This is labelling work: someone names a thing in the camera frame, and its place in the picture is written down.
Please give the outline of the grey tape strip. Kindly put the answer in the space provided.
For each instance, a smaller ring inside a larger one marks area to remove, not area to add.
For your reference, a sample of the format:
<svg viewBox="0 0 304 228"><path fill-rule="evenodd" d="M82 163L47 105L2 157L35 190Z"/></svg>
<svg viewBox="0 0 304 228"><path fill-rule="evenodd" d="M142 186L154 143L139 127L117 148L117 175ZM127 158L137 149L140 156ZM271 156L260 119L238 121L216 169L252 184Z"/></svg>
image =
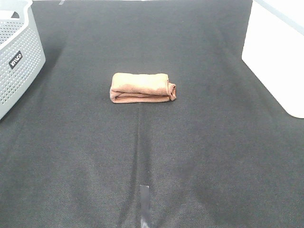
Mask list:
<svg viewBox="0 0 304 228"><path fill-rule="evenodd" d="M141 201L141 228L150 228L151 215L150 215L149 186L140 185L140 201Z"/></svg>

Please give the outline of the white plastic crate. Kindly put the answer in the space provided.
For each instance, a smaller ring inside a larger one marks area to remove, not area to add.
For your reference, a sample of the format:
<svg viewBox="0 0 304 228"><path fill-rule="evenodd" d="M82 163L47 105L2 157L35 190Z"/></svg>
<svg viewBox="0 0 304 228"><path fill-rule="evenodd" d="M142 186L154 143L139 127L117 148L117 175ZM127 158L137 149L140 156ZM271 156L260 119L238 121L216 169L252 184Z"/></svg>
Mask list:
<svg viewBox="0 0 304 228"><path fill-rule="evenodd" d="M241 57L289 115L304 117L302 0L254 0Z"/></svg>

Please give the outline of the brown towel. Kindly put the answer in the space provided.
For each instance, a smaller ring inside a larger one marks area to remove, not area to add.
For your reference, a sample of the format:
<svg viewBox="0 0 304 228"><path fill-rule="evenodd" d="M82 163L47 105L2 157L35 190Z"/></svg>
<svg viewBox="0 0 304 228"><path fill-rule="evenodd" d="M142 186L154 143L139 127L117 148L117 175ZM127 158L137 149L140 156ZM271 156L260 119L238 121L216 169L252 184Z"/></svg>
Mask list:
<svg viewBox="0 0 304 228"><path fill-rule="evenodd" d="M176 99L176 85L167 74L115 73L110 99L116 104L160 103Z"/></svg>

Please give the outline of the grey perforated laundry basket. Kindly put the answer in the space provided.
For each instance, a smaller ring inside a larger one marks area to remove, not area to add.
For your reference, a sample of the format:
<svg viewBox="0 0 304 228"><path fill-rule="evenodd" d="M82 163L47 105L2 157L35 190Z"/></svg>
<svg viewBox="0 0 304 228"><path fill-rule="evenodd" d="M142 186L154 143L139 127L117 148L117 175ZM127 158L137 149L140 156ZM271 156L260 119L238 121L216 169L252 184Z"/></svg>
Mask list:
<svg viewBox="0 0 304 228"><path fill-rule="evenodd" d="M41 71L45 53L31 0L0 2L0 116L22 97Z"/></svg>

